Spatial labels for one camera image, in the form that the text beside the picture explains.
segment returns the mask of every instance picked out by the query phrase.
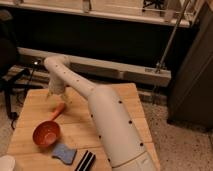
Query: table surface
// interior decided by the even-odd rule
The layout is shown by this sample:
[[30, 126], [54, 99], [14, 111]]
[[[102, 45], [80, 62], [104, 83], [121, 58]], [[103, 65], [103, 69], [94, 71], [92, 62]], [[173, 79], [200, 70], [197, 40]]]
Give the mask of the table surface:
[[[145, 146], [160, 170], [159, 160], [135, 85], [129, 83], [110, 86], [117, 90], [126, 105]], [[48, 120], [51, 112], [61, 102], [61, 98], [57, 95], [46, 99], [47, 93], [47, 89], [28, 92], [8, 148], [8, 154], [16, 158], [24, 171], [68, 171], [74, 170], [85, 151], [89, 150], [96, 154], [96, 161], [91, 170], [111, 170], [90, 117], [87, 101], [72, 88], [67, 88], [70, 105], [55, 121], [61, 128], [62, 135], [59, 142], [65, 143], [69, 148], [77, 148], [73, 164], [64, 165], [60, 160], [52, 158], [53, 147], [40, 149], [34, 144], [32, 140], [34, 129], [41, 122]]]

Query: floor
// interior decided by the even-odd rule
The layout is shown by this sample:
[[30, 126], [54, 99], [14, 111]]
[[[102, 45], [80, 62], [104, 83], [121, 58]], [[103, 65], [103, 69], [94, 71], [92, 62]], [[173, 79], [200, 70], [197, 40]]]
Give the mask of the floor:
[[[0, 94], [0, 156], [6, 154], [13, 130]], [[20, 102], [12, 97], [13, 109], [20, 113]], [[142, 102], [163, 171], [213, 170], [213, 150], [209, 135], [190, 125], [168, 125], [167, 107]]]

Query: blue sponge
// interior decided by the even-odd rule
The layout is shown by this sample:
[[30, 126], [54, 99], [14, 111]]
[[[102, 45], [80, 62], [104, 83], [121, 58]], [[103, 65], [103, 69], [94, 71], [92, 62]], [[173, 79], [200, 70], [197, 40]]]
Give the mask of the blue sponge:
[[64, 164], [71, 165], [77, 149], [69, 149], [65, 144], [59, 143], [55, 146], [52, 157], [60, 159]]

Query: black chair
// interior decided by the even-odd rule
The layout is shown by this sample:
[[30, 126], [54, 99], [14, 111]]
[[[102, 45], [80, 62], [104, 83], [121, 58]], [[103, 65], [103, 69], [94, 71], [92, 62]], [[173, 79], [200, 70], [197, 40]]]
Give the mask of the black chair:
[[29, 69], [23, 69], [21, 72], [6, 80], [5, 77], [9, 69], [17, 64], [19, 61], [20, 55], [16, 46], [16, 41], [13, 33], [10, 32], [10, 29], [5, 24], [5, 21], [0, 19], [0, 92], [4, 92], [6, 111], [10, 119], [15, 120], [18, 115], [16, 112], [11, 111], [11, 101], [10, 94], [13, 93], [14, 88], [18, 89], [34, 89], [42, 88], [37, 85], [26, 85], [26, 84], [16, 84], [15, 82], [21, 78], [23, 75], [30, 75]]
[[143, 8], [155, 5], [155, 8], [162, 10], [164, 0], [144, 0]]

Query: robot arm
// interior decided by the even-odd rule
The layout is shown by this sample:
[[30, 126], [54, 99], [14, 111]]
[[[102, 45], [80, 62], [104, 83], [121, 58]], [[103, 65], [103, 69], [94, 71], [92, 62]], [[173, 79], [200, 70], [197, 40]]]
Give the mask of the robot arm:
[[52, 93], [65, 91], [65, 83], [88, 100], [89, 110], [113, 171], [155, 171], [135, 125], [116, 91], [97, 85], [68, 69], [67, 56], [45, 60]]

